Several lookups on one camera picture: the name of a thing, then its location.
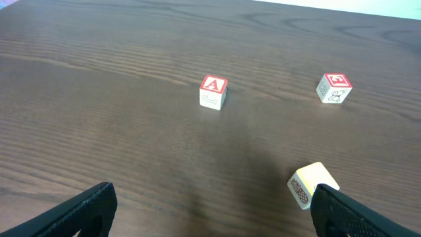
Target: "white cube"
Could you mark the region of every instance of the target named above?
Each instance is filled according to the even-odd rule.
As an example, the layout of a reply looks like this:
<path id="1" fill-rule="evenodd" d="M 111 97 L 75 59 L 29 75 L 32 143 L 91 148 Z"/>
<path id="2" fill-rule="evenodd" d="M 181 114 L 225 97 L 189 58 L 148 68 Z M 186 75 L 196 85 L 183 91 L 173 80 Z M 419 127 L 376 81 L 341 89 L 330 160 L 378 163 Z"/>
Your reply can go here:
<path id="1" fill-rule="evenodd" d="M 327 184 L 339 190 L 334 178 L 321 162 L 307 165 L 295 171 L 288 180 L 288 188 L 302 210 L 308 209 L 318 184 Z"/>
<path id="2" fill-rule="evenodd" d="M 323 103 L 342 103 L 352 88 L 346 75 L 326 73 L 317 85 L 316 92 Z"/>
<path id="3" fill-rule="evenodd" d="M 226 96 L 228 80 L 207 75 L 200 86 L 200 105 L 221 110 Z"/>

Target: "wooden table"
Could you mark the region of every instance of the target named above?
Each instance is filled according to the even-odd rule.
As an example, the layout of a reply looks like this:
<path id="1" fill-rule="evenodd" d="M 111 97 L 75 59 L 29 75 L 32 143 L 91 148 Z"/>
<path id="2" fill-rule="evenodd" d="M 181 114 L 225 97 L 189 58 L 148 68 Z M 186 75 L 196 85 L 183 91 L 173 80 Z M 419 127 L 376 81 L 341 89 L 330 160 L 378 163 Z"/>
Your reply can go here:
<path id="1" fill-rule="evenodd" d="M 0 11 L 0 232 L 113 182 L 111 236 L 315 236 L 287 179 L 421 232 L 421 22 L 243 0 Z M 325 72 L 354 86 L 322 104 Z M 199 105 L 229 80 L 221 111 Z"/>

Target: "red letter a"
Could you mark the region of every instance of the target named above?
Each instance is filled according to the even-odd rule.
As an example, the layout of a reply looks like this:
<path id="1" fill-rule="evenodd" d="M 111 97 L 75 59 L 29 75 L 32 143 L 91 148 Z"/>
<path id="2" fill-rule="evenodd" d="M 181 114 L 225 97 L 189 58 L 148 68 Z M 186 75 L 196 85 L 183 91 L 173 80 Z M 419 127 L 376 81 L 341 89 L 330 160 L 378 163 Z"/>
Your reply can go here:
<path id="1" fill-rule="evenodd" d="M 213 82 L 209 83 L 207 86 L 204 86 L 204 88 L 208 88 L 211 90 L 219 90 L 218 84 L 216 83 L 216 80 L 213 80 Z"/>

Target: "red block face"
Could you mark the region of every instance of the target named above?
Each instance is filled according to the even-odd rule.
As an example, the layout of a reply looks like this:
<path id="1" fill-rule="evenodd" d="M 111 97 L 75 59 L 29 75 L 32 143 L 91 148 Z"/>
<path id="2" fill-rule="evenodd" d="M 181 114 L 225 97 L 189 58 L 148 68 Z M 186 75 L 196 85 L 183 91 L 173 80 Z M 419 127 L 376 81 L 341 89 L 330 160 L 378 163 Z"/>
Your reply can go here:
<path id="1" fill-rule="evenodd" d="M 225 78 L 219 78 L 216 76 L 208 75 L 203 80 L 200 88 L 202 90 L 208 90 L 210 92 L 224 93 L 227 83 L 228 81 Z"/>
<path id="2" fill-rule="evenodd" d="M 328 82 L 332 87 L 352 88 L 351 83 L 344 74 L 326 73 L 324 76 L 328 79 Z"/>

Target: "tabletop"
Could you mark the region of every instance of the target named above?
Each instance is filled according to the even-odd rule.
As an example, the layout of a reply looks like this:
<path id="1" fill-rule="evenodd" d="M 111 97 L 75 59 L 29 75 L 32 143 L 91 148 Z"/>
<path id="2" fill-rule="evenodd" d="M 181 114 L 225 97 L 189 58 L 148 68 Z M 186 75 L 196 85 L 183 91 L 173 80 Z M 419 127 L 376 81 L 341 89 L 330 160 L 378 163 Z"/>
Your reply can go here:
<path id="1" fill-rule="evenodd" d="M 0 11 L 0 232 L 102 181 L 111 236 L 316 236 L 320 161 L 421 232 L 421 22 L 246 0 L 21 0 Z M 323 104 L 323 73 L 353 85 Z M 199 105 L 228 79 L 221 111 Z"/>

